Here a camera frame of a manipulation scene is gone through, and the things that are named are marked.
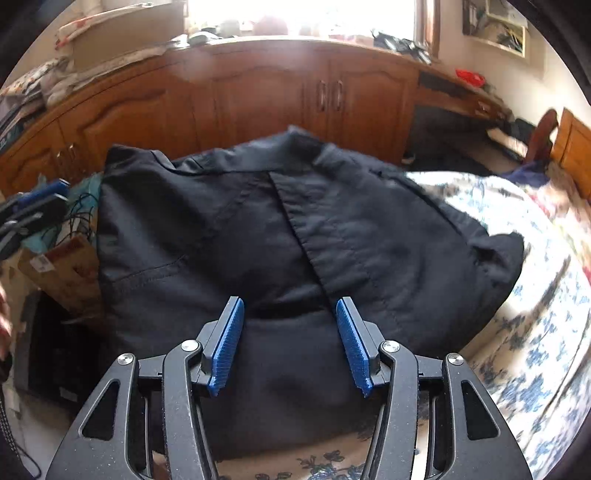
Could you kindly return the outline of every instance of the cabinet door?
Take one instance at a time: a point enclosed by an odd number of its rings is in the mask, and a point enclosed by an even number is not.
[[[57,122],[52,122],[27,141],[13,155],[2,158],[0,187],[5,197],[27,192],[37,185],[39,175],[47,180],[71,180],[64,155],[64,139]]]
[[[113,144],[196,153],[189,88],[182,64],[134,77],[89,98],[59,119],[79,176],[101,171]]]
[[[329,69],[322,54],[285,45],[202,55],[187,70],[204,149],[232,147],[290,125],[326,137]]]
[[[413,120],[418,69],[394,55],[384,59],[367,51],[334,56],[330,77],[330,140],[399,163]]]

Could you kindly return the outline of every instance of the cardboard box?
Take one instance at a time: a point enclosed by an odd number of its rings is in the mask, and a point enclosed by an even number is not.
[[[72,58],[83,72],[125,53],[160,45],[184,33],[184,3],[154,5],[93,25],[72,40]]]
[[[73,316],[102,317],[99,259],[86,237],[77,235],[44,255],[24,249],[18,269]]]

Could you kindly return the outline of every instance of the blue gripper pad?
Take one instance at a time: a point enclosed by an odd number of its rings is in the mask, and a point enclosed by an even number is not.
[[[216,397],[219,391],[226,386],[243,323],[244,302],[242,299],[238,299],[212,356],[212,377],[207,384],[207,389],[212,397]]]
[[[336,323],[355,385],[361,389],[363,396],[367,397],[374,387],[369,375],[369,357],[343,300],[336,304]]]
[[[28,193],[23,193],[22,196],[17,201],[17,210],[23,210],[23,208],[41,200],[45,197],[49,197],[49,195],[53,193],[58,193],[63,197],[68,197],[68,192],[70,191],[70,184],[65,180],[55,180],[51,183],[45,185],[44,187],[33,190]]]

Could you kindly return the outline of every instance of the cabinet handle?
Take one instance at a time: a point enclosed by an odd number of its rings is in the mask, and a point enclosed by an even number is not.
[[[324,112],[326,110],[326,82],[322,80],[319,83],[319,90],[320,90],[320,111]]]
[[[336,82],[336,111],[339,112],[343,103],[343,82]]]
[[[56,154],[56,162],[57,162],[57,168],[60,170],[60,175],[67,175],[67,173],[65,172],[64,169],[64,163],[62,162],[62,154],[61,154],[61,150]]]
[[[76,161],[76,146],[74,144],[70,144],[68,150],[70,151],[70,158]]]
[[[480,107],[480,110],[482,110],[483,112],[488,113],[491,111],[491,106],[481,101],[478,101],[478,107]]]
[[[70,151],[70,159],[72,160],[72,163],[74,163],[74,169],[76,170],[80,167],[80,165],[76,165],[76,160],[78,160],[78,155],[76,154],[76,144],[70,144],[68,150]],[[82,170],[80,172],[82,173],[82,177],[84,178],[86,177],[86,165],[84,164],[84,162],[82,162],[81,166]]]

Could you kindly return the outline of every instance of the wall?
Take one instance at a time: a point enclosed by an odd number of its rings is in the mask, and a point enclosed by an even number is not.
[[[527,59],[462,35],[462,0],[441,0],[440,59],[452,67],[483,74],[515,116],[537,124],[550,108],[563,108],[591,127],[591,106],[574,77],[531,25]]]
[[[56,56],[54,48],[56,43],[56,32],[60,27],[82,17],[84,17],[82,2],[80,0],[75,0],[61,14],[55,17],[43,32],[41,32],[41,35],[37,37],[15,65],[6,81],[4,81],[3,86],[10,85],[29,70],[54,58]]]

